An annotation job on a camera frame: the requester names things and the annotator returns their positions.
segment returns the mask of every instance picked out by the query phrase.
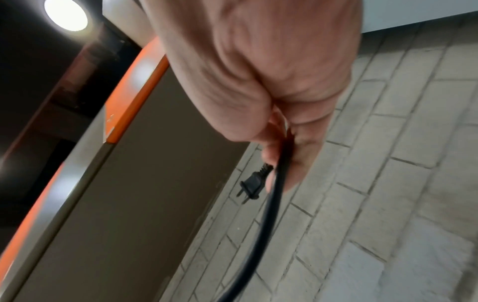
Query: electrical plug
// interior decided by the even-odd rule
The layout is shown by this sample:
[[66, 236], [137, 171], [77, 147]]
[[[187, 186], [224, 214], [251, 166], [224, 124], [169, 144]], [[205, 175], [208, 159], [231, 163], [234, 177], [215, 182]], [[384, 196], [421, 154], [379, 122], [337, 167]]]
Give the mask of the electrical plug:
[[273, 166], [264, 164], [258, 172], [253, 172], [248, 179], [239, 183], [241, 190], [237, 194], [237, 197], [239, 197], [243, 192], [246, 194], [242, 204], [246, 203], [249, 199], [256, 200], [259, 198], [260, 191], [262, 191], [262, 189], [265, 187], [265, 180], [272, 170], [274, 170]]

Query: ceiling light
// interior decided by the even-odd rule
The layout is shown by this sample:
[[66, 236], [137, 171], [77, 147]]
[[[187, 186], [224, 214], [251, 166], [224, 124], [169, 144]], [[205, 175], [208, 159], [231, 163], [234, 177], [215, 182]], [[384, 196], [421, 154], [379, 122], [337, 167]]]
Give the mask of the ceiling light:
[[73, 0], [45, 0], [44, 6], [50, 19], [66, 30], [80, 31], [88, 25], [85, 11]]

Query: power cord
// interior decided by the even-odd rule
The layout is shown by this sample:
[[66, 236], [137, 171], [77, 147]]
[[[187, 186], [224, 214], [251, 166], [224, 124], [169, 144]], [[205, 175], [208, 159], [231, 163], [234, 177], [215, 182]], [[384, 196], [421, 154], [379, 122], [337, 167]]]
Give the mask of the power cord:
[[[229, 287], [229, 289], [226, 290], [226, 292], [219, 298], [218, 302], [233, 302], [246, 288], [252, 276], [254, 275], [254, 272], [259, 266], [259, 263], [269, 244], [270, 238], [272, 236], [272, 230], [277, 219], [277, 214], [279, 213], [280, 200], [282, 198], [282, 191], [284, 189], [287, 171], [289, 170], [293, 148], [294, 138], [291, 132], [288, 131], [287, 138], [282, 146], [279, 162], [277, 163], [277, 167], [275, 169], [276, 174], [274, 185], [265, 206], [264, 216], [262, 218], [262, 224], [259, 229], [257, 239], [249, 257], [243, 263], [242, 269], [239, 271], [237, 278], [233, 281], [231, 287]], [[267, 175], [263, 177], [262, 174], [260, 171], [254, 172], [250, 177], [251, 180], [249, 182], [249, 179], [247, 179], [245, 182], [241, 182], [242, 191], [246, 192], [247, 194], [245, 201], [249, 200], [249, 198], [254, 199], [253, 197], [258, 197], [260, 190], [264, 188]]]

